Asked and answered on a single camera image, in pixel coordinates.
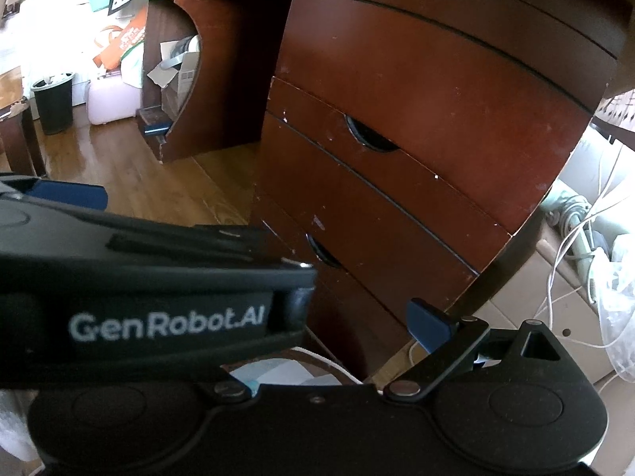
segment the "drawer handle cutout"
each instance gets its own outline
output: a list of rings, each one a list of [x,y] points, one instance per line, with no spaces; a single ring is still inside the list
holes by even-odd
[[[317,258],[322,261],[325,265],[333,268],[342,268],[342,264],[332,255],[326,248],[313,236],[307,234],[307,241],[311,249],[313,249],[313,253],[317,256]]]
[[[364,125],[364,123],[357,121],[355,118],[347,116],[346,124],[355,139],[375,152],[387,154],[388,152],[394,152],[399,149],[399,147],[392,141],[384,138],[381,134],[379,134],[379,132],[375,132],[370,127]]]

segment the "black trash can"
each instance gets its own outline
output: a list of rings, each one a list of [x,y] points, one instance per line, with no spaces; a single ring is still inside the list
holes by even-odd
[[[61,73],[37,81],[31,89],[36,96],[37,112],[46,135],[65,131],[73,124],[73,76]]]

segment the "white cable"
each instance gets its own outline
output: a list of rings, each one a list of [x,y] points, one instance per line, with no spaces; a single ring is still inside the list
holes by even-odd
[[[598,163],[598,198],[602,193],[602,159],[604,159],[604,154],[606,153],[606,151],[611,148],[611,144],[608,144],[608,147],[602,150],[602,154],[600,154],[599,156],[599,163]]]
[[[564,237],[564,239],[560,243],[560,246],[558,247],[558,252],[556,253],[556,258],[555,258],[553,267],[551,269],[551,273],[549,273],[549,276],[547,277],[547,307],[549,310],[549,319],[548,319],[549,329],[553,328],[553,301],[551,298],[551,291],[554,285],[554,281],[556,279],[556,269],[558,268],[558,265],[563,260],[564,256],[566,255],[571,245],[573,245],[573,242],[575,241],[577,235],[580,233],[580,230],[582,230],[582,228],[587,223],[589,223],[591,220],[595,220],[596,217],[598,217],[600,214],[605,213],[612,207],[615,207],[616,205],[623,203],[625,200],[627,200],[630,197],[631,195],[626,195],[621,200],[618,200],[617,202],[612,203],[611,205],[605,207],[604,209],[596,213],[587,214],[587,216],[579,224],[577,224],[577,226],[575,226],[573,229],[569,231],[569,233]]]
[[[613,183],[613,179],[615,178],[615,173],[616,173],[615,170],[617,169],[617,163],[620,160],[620,155],[622,155],[622,149],[623,148],[624,148],[624,145],[621,144],[620,145],[620,150],[617,151],[617,156],[615,157],[615,163],[614,163],[613,167],[611,168],[611,172],[608,175],[608,179],[606,180],[606,184],[604,186],[604,189],[598,195],[598,198],[596,199],[596,201],[591,206],[591,209],[589,210],[588,214],[591,214],[593,212],[593,210],[595,210],[595,207],[602,201],[602,199],[606,195],[606,192],[611,187],[611,184]]]
[[[583,342],[582,340],[574,340],[573,338],[569,338],[568,336],[558,336],[558,335],[556,335],[556,338],[559,338],[561,340],[568,340],[569,342],[577,343],[578,345],[585,345],[586,347],[593,347],[594,349],[608,349],[609,347],[615,345],[615,343],[617,343],[618,340],[620,340],[622,338],[622,335],[624,334],[624,331],[626,331],[626,329],[628,329],[629,324],[631,323],[631,320],[633,319],[633,315],[635,315],[635,310],[633,311],[633,313],[631,313],[631,316],[629,317],[629,321],[626,323],[626,326],[624,326],[624,329],[622,329],[620,331],[620,334],[618,334],[617,337],[615,337],[615,339],[612,342],[607,343],[607,344],[595,345],[593,343]]]
[[[38,467],[37,469],[35,469],[34,471],[32,471],[29,476],[35,476],[36,474],[39,474],[40,472],[42,472],[45,469],[44,464],[40,465],[40,467]]]
[[[412,358],[412,352],[415,350],[415,346],[417,345],[417,343],[418,342],[415,340],[415,343],[410,346],[410,349],[408,349],[408,361],[410,362],[411,367],[415,366],[415,361]]]
[[[350,378],[351,381],[354,381],[357,384],[364,384],[362,383],[360,380],[358,380],[358,378],[356,378],[355,376],[353,376],[348,370],[346,370],[344,367],[341,367],[340,365],[338,365],[335,362],[332,362],[330,359],[328,358],[324,358],[323,356],[320,356],[319,354],[314,353],[313,351],[310,351],[308,349],[305,349],[304,347],[292,347],[291,348],[294,351],[297,352],[304,352],[304,354],[308,354],[309,356],[313,356],[313,358],[315,358],[316,360],[320,360],[321,362],[324,362],[326,365],[330,365],[331,367],[339,370],[342,374],[344,374],[347,378]]]
[[[602,393],[602,390],[604,390],[617,376],[619,376],[619,374],[616,372],[615,374],[613,374],[609,380],[603,384],[600,389],[598,390],[598,395]]]
[[[595,240],[593,239],[593,227],[591,226],[591,222],[589,222],[589,243],[591,245],[591,250],[595,250]]]
[[[569,297],[569,295],[573,295],[574,293],[576,293],[578,290],[581,290],[582,286],[579,286],[578,288],[576,288],[575,290],[571,290],[570,292],[565,293],[564,295],[561,295],[560,297],[558,297],[557,299],[553,300],[553,303],[557,303],[558,301]],[[542,302],[541,305],[538,306],[538,311],[536,311],[536,314],[533,316],[534,318],[537,318],[539,314],[541,314],[547,307],[545,306],[545,303],[547,302],[547,298],[545,297]]]

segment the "wall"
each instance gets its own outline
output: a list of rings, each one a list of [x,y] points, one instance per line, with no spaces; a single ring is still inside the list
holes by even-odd
[[[602,207],[617,202],[627,194],[635,195],[635,152],[615,141],[614,144],[588,127],[564,166],[559,178],[591,203],[598,197],[598,175],[601,159],[601,185],[604,187],[615,166],[615,175]],[[635,198],[602,213],[594,222],[595,229],[604,234],[609,246],[615,236],[635,233]]]

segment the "wooden floor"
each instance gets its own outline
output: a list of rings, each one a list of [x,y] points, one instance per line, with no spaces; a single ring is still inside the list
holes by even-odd
[[[36,121],[50,178],[100,184],[107,211],[176,225],[245,224],[249,220],[258,144],[160,164],[134,119],[90,125],[85,106],[74,126],[45,136]],[[8,171],[0,155],[0,171]]]

